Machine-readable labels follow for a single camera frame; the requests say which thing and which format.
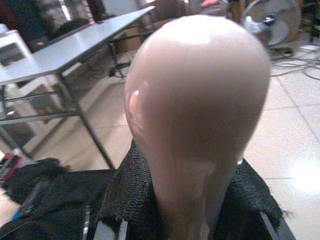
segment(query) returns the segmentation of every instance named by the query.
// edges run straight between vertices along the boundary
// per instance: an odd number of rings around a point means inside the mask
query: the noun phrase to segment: table leg
[[[58,79],[60,81],[60,83],[62,84],[65,92],[68,94],[68,96],[70,97],[70,100],[72,101],[73,105],[75,106],[76,110],[78,111],[78,116],[81,118],[82,123],[84,124],[86,130],[88,131],[88,133],[90,134],[92,140],[94,141],[96,147],[98,148],[99,152],[101,153],[101,155],[103,156],[106,164],[109,166],[110,169],[114,170],[115,167],[112,163],[112,161],[110,160],[110,157],[108,156],[108,153],[106,152],[104,146],[101,144],[101,142],[99,141],[94,129],[91,127],[89,121],[87,120],[85,113],[82,111],[80,105],[78,104],[77,100],[75,99],[74,94],[72,93],[70,87],[68,86],[68,84],[66,83],[66,79],[65,77],[60,73],[58,75]]]
[[[119,67],[119,64],[118,64],[118,61],[117,61],[117,56],[116,56],[116,54],[115,54],[115,52],[114,52],[114,50],[113,50],[113,48],[112,48],[112,45],[111,45],[110,43],[107,43],[107,45],[108,45],[108,47],[109,47],[110,54],[111,54],[111,57],[112,57],[112,59],[113,59],[114,65],[115,65],[114,67],[115,67],[116,70],[119,71],[119,74],[120,74],[121,78],[124,79],[125,76],[124,76],[124,74],[122,73],[121,68]]]
[[[7,117],[7,107],[5,103],[5,85],[0,86],[0,104],[2,108],[2,115],[1,118],[6,118]]]
[[[151,26],[152,26],[152,30],[155,31],[157,30],[156,29],[156,26],[155,26],[155,18],[154,16],[152,15],[152,12],[149,13],[149,17],[150,17],[150,23],[151,23]]]
[[[13,137],[0,125],[0,134],[6,139],[13,149],[19,149],[22,154],[30,158],[29,154],[13,139]]]

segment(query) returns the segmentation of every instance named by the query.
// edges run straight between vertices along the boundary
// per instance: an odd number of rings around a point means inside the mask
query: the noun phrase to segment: black chain mail
[[[263,179],[245,161],[236,170],[227,189],[217,226],[208,239],[225,240],[237,229],[242,216],[256,218],[259,212],[269,217],[276,229],[282,211]],[[150,170],[139,147],[131,148],[109,182],[97,220],[109,226],[128,221],[130,240],[162,239],[160,216]]]

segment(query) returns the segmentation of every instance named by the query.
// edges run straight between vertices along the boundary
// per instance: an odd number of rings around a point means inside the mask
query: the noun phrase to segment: floor tile
[[[0,227],[11,220],[18,208],[17,203],[11,201],[6,195],[0,194]]]
[[[304,65],[305,62],[300,61],[300,60],[290,60],[289,62],[287,62],[287,61],[276,62],[276,63],[274,63],[274,65],[271,69],[271,76],[278,77],[278,75],[286,75],[289,72],[290,72],[290,74],[297,73],[302,68],[301,66],[293,67],[292,64]]]
[[[264,104],[264,109],[268,110],[286,107],[294,107],[294,104],[287,96],[282,86],[279,84],[277,78],[272,77],[270,80],[269,90]]]
[[[109,86],[106,92],[107,96],[113,97],[124,97],[125,96],[125,83],[115,83]]]
[[[318,171],[314,179],[302,176],[266,180],[271,194],[287,212],[285,221],[297,240],[318,240],[320,236],[320,168]],[[310,191],[309,185],[314,185],[314,191]]]
[[[309,71],[320,78],[320,70]],[[309,78],[301,72],[278,77],[298,106],[320,104],[320,81]]]
[[[290,178],[299,166],[320,166],[320,144],[296,108],[267,110],[244,157],[263,178]]]
[[[129,127],[114,126],[95,131],[117,168],[127,154],[133,138]],[[62,132],[47,144],[43,151],[37,153],[36,160],[57,158],[62,165],[70,165],[73,171],[108,168],[96,145],[84,130]]]
[[[89,109],[86,116],[96,129],[128,124],[124,97],[109,96],[107,92]]]
[[[299,109],[320,139],[320,105],[301,106]]]

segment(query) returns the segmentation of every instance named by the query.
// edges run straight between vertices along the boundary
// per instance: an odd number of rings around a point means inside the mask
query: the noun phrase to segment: black cable
[[[128,70],[126,71],[126,73],[122,73],[123,74],[123,77],[126,78],[127,75],[128,75],[128,72],[129,72],[129,66],[130,66],[130,63],[131,63],[131,60],[133,59],[134,55],[131,55],[131,56],[128,56],[127,55],[127,58],[128,58],[128,62],[120,62],[118,64],[117,67],[112,67],[109,71],[112,71],[112,75],[108,75],[106,74],[107,72],[107,69],[100,66],[98,68],[96,68],[95,66],[93,66],[91,63],[90,63],[90,59],[88,59],[88,61],[86,62],[86,66],[87,66],[87,69],[89,70],[89,72],[91,73],[90,74],[90,77],[95,79],[95,80],[100,80],[100,79],[103,79],[107,76],[109,77],[116,77],[116,78],[122,78],[120,75],[117,75],[117,73],[120,72],[120,69],[118,69],[119,67],[122,69],[122,68],[128,68]]]
[[[271,77],[280,77],[280,76],[284,76],[284,75],[291,74],[291,73],[302,72],[305,76],[307,76],[311,79],[320,80],[319,78],[311,76],[307,73],[308,69],[320,70],[320,67],[318,67],[318,66],[320,66],[319,56],[316,56],[315,58],[311,58],[311,59],[304,58],[314,52],[316,52],[316,51],[308,52],[301,57],[287,57],[279,52],[279,54],[281,54],[285,60],[280,61],[280,63],[274,64],[273,65],[274,67],[286,68],[286,69],[288,69],[288,68],[298,68],[298,69],[286,71],[286,72],[279,73],[279,74],[273,74],[273,75],[271,75]],[[301,64],[293,63],[292,61],[301,61],[303,63],[301,63]]]

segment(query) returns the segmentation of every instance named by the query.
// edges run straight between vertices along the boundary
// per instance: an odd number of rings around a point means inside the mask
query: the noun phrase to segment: electric fan
[[[247,6],[241,18],[243,27],[270,51],[290,41],[300,22],[301,10],[295,0],[256,0]],[[284,53],[293,51],[286,48]]]

